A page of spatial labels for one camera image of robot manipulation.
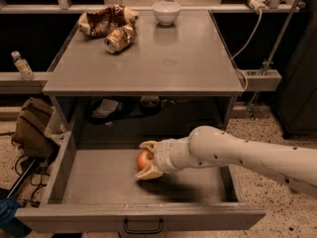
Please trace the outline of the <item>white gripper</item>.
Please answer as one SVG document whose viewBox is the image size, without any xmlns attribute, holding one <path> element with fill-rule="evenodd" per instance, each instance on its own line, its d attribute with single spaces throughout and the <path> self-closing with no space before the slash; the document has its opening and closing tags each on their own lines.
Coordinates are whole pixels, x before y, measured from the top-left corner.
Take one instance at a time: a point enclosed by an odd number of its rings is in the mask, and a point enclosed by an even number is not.
<svg viewBox="0 0 317 238">
<path fill-rule="evenodd" d="M 174 174 L 191 167 L 192 157 L 186 138 L 145 141 L 140 144 L 140 148 L 155 153 L 155 163 L 146 164 L 135 174 L 136 179 L 157 179 L 163 174 Z"/>
</svg>

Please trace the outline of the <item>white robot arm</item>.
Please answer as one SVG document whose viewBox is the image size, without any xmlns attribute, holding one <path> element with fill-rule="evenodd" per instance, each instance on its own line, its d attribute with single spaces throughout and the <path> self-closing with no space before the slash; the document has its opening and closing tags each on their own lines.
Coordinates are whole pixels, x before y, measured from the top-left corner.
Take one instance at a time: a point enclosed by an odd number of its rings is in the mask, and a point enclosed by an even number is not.
<svg viewBox="0 0 317 238">
<path fill-rule="evenodd" d="M 146 141 L 154 158 L 137 179 L 157 179 L 188 168 L 236 165 L 317 197 L 317 150 L 247 141 L 211 126 L 199 126 L 180 139 Z"/>
</svg>

